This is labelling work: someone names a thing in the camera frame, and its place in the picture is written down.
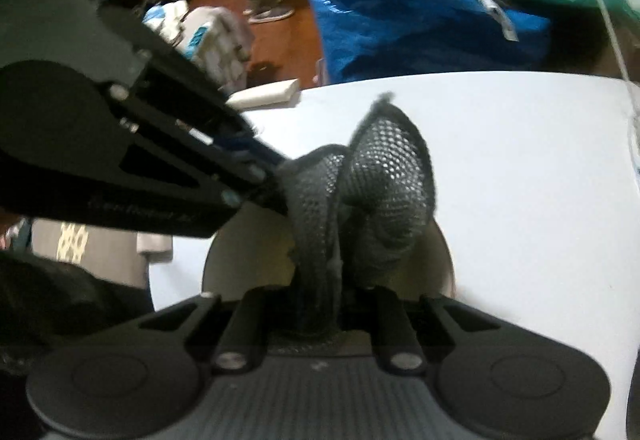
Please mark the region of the black round stand base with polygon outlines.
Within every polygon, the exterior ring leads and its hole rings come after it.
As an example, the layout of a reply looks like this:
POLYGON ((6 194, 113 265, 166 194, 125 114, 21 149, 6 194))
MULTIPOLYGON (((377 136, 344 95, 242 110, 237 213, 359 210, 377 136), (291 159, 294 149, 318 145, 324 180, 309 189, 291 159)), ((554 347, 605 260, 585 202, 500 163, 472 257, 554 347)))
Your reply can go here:
POLYGON ((640 440, 640 356, 634 364, 626 412, 626 436, 628 440, 640 440))

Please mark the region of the white ceramic bowl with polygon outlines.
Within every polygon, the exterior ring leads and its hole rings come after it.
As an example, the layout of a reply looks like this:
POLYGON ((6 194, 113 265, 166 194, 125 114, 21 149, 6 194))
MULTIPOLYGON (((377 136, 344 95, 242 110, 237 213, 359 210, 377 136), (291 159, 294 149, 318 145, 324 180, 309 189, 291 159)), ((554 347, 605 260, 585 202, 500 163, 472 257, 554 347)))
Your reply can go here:
MULTIPOLYGON (((291 225, 285 217, 247 203, 213 238, 202 278, 202 291, 224 301, 239 301, 259 286, 288 285, 294 264, 291 225)), ((409 257, 379 282, 407 301, 420 296, 454 296, 454 266, 442 231, 434 221, 409 257)))

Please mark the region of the pile of colourful clothes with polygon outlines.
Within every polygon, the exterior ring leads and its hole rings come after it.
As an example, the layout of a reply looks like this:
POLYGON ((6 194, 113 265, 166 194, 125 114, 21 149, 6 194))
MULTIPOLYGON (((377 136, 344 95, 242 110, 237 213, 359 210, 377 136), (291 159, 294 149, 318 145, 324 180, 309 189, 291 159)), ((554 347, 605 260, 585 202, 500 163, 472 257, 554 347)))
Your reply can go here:
POLYGON ((185 0, 178 0, 178 2, 153 6, 145 13, 142 22, 165 42, 176 46, 182 40, 182 23, 188 12, 188 3, 185 0))

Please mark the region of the blue plastic tote bag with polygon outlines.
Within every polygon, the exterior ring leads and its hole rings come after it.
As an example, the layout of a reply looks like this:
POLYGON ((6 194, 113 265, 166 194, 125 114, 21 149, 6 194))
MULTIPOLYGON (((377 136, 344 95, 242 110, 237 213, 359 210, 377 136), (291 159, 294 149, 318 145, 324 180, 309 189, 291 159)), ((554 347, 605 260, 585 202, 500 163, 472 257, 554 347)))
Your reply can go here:
POLYGON ((551 22, 493 0, 309 0, 333 83, 535 69, 551 22))

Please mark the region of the beige foam table edge guard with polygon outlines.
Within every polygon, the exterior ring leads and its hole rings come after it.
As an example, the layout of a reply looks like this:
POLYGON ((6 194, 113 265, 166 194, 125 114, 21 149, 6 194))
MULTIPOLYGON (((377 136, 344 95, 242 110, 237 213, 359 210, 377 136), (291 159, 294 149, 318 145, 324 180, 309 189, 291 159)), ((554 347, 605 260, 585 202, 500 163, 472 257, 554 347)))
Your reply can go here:
POLYGON ((288 104, 300 90, 299 80, 284 80, 245 88, 233 93, 226 104, 238 111, 288 104))

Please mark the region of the grey mesh dish cloth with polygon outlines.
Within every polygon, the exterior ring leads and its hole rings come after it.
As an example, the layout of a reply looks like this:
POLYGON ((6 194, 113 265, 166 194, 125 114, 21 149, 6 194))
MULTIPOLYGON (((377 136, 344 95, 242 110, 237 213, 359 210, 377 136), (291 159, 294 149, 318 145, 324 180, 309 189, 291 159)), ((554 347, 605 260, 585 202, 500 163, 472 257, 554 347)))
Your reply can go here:
POLYGON ((331 334, 338 312, 395 272, 433 220, 430 153, 390 94, 379 96, 348 145, 285 162, 277 181, 293 234, 290 334, 331 334))

